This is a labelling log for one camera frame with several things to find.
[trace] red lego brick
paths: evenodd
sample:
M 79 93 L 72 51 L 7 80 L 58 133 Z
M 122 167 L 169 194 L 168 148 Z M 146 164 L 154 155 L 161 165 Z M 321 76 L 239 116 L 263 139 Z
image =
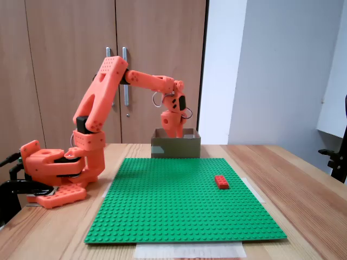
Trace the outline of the red lego brick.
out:
M 226 190 L 229 188 L 229 184 L 223 175 L 215 176 L 215 181 L 216 181 L 217 186 L 220 190 Z

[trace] cardboard box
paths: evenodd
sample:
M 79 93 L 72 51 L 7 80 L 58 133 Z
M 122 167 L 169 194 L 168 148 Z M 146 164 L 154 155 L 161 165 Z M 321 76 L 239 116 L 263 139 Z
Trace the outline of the cardboard box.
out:
M 152 136 L 152 158 L 200 158 L 201 137 L 193 128 L 183 129 L 183 138 L 169 138 L 162 128 Z

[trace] wooden table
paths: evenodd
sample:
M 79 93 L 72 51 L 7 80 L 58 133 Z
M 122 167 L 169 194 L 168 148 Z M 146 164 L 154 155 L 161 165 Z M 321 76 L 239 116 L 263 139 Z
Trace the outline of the wooden table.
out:
M 26 206 L 0 231 L 1 259 L 132 259 L 135 244 L 86 245 L 102 194 L 126 157 L 149 158 L 150 145 L 112 144 L 106 169 L 84 201 L 46 210 Z M 201 157 L 225 158 L 266 201 L 288 235 L 244 243 L 245 259 L 347 259 L 347 187 L 278 146 L 202 146 Z

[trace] cabinet handle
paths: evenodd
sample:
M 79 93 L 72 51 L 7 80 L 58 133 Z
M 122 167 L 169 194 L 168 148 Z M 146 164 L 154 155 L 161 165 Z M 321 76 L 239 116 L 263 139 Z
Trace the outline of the cabinet handle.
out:
M 111 57 L 111 48 L 106 47 L 106 57 Z
M 126 53 L 127 53 L 126 47 L 123 47 L 122 51 L 123 51 L 123 60 L 128 62 L 127 57 L 126 57 Z M 128 85 L 127 84 L 124 84 L 124 105 L 129 106 L 129 92 L 128 92 Z

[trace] wooden cabinet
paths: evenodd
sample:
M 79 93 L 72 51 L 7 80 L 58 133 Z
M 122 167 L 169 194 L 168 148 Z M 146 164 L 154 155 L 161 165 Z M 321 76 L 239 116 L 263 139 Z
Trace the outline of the wooden cabinet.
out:
M 26 6 L 46 145 L 67 150 L 72 117 L 106 47 L 117 51 L 114 0 L 26 0 Z M 118 93 L 103 130 L 107 142 L 121 142 Z
M 0 82 L 2 161 L 34 139 L 44 147 L 24 1 L 0 1 Z M 12 166 L 0 168 L 0 184 L 9 179 Z
M 197 124 L 205 5 L 202 0 L 116 0 L 118 53 L 122 47 L 128 49 L 130 69 L 184 81 L 187 106 L 193 112 L 186 128 Z M 147 89 L 129 86 L 128 92 L 125 106 L 120 85 L 122 140 L 150 142 L 166 108 L 155 107 L 153 92 Z
M 194 113 L 185 127 L 196 127 L 205 5 L 205 0 L 0 1 L 0 156 L 34 139 L 42 147 L 67 150 L 72 117 L 106 47 L 112 55 L 127 47 L 130 69 L 183 80 Z M 129 92 L 125 106 L 120 85 L 103 128 L 107 142 L 150 142 L 161 126 L 166 109 L 152 104 L 153 92 L 132 86 Z

